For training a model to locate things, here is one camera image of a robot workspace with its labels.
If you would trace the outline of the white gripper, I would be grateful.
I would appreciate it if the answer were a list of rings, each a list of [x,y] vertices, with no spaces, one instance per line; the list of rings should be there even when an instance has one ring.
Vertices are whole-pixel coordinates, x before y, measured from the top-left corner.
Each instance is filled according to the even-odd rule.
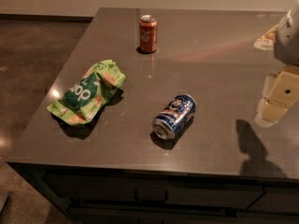
[[[274,50],[277,60],[299,65],[299,0],[278,25],[260,36],[253,46],[260,50]],[[262,96],[255,123],[269,128],[278,123],[299,100],[299,67],[285,66],[278,74],[267,75]]]

